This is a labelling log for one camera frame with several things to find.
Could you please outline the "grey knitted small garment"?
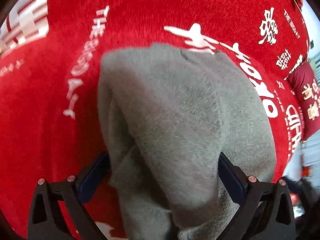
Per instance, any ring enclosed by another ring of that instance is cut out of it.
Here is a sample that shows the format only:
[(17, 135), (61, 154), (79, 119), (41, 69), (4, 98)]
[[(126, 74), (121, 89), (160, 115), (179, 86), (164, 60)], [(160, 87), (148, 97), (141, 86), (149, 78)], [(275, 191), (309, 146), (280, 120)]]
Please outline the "grey knitted small garment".
[(98, 112), (129, 239), (216, 239), (238, 209), (218, 176), (220, 153), (273, 178), (263, 104), (221, 51), (156, 44), (105, 54)]

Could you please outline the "dark red embroidered pillow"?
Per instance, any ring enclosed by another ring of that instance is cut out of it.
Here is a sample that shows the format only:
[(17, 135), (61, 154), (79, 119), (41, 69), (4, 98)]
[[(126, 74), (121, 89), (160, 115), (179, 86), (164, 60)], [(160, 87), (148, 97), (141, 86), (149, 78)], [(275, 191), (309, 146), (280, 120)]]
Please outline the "dark red embroidered pillow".
[(319, 85), (308, 61), (289, 74), (287, 81), (301, 107), (304, 121), (302, 140), (307, 141), (319, 130)]

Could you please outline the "red blanket with white characters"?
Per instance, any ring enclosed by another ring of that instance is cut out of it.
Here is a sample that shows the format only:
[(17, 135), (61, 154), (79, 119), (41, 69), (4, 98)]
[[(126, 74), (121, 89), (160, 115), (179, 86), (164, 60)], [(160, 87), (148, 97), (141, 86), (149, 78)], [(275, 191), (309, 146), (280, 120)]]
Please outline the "red blanket with white characters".
[[(304, 129), (287, 81), (309, 50), (300, 0), (18, 0), (1, 26), (2, 239), (27, 239), (39, 181), (77, 175), (101, 152), (110, 159), (101, 60), (156, 44), (221, 51), (239, 67), (271, 127), (270, 182), (283, 175)], [(107, 239), (129, 239), (111, 178), (112, 168), (84, 207)]]

